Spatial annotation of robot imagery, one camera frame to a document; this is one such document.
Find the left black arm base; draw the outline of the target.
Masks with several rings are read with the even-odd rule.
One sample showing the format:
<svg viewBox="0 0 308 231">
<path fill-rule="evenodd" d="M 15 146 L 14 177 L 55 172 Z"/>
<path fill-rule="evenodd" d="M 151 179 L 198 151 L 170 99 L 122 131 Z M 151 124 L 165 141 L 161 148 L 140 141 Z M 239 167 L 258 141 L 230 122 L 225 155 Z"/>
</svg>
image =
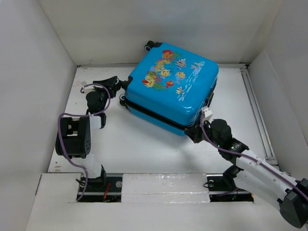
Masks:
<svg viewBox="0 0 308 231">
<path fill-rule="evenodd" d="M 106 173 L 102 168 L 101 176 L 88 179 L 85 187 L 85 177 L 76 179 L 79 184 L 77 201 L 83 203 L 120 203 L 122 196 L 123 174 Z"/>
</svg>

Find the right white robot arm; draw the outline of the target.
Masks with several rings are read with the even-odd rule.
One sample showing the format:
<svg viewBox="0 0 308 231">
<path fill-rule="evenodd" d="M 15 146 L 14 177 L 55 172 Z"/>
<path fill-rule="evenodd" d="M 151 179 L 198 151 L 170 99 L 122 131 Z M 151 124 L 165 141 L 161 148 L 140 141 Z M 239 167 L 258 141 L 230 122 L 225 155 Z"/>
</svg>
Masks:
<svg viewBox="0 0 308 231">
<path fill-rule="evenodd" d="M 206 141 L 217 148 L 232 166 L 224 173 L 225 188 L 248 191 L 276 208 L 283 219 L 296 228 L 308 222 L 308 180 L 298 180 L 279 171 L 257 156 L 247 145 L 235 139 L 225 120 L 203 118 L 185 129 L 195 143 Z"/>
</svg>

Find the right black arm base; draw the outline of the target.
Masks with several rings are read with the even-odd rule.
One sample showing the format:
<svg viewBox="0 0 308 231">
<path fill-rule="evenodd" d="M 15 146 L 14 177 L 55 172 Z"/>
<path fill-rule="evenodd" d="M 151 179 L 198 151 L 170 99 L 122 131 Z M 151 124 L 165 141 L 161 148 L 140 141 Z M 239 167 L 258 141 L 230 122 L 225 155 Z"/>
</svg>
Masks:
<svg viewBox="0 0 308 231">
<path fill-rule="evenodd" d="M 231 166 L 223 173 L 207 174 L 203 187 L 208 189 L 210 202 L 254 202 L 253 195 L 235 186 L 240 169 Z"/>
</svg>

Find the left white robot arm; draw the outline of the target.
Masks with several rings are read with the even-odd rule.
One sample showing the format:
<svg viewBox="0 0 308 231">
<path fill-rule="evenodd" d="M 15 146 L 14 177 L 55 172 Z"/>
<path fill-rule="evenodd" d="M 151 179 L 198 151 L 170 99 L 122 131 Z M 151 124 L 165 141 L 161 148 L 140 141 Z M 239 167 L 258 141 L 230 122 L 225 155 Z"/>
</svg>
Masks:
<svg viewBox="0 0 308 231">
<path fill-rule="evenodd" d="M 86 175 L 79 181 L 84 188 L 89 184 L 95 190 L 102 191 L 107 186 L 104 167 L 95 160 L 91 152 L 91 133 L 105 127 L 105 111 L 120 88 L 121 82 L 117 76 L 94 81 L 92 84 L 83 83 L 80 92 L 85 95 L 86 113 L 62 113 L 58 117 L 55 151 L 72 166 L 85 172 Z"/>
</svg>

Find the blue kids suitcase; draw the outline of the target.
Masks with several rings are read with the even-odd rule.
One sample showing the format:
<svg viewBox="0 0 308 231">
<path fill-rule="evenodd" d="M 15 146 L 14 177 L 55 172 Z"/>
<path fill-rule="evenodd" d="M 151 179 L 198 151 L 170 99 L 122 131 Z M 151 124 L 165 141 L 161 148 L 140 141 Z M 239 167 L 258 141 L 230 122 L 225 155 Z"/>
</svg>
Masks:
<svg viewBox="0 0 308 231">
<path fill-rule="evenodd" d="M 218 64 L 165 42 L 148 41 L 147 54 L 121 87 L 120 104 L 133 115 L 183 136 L 200 118 L 216 87 Z"/>
</svg>

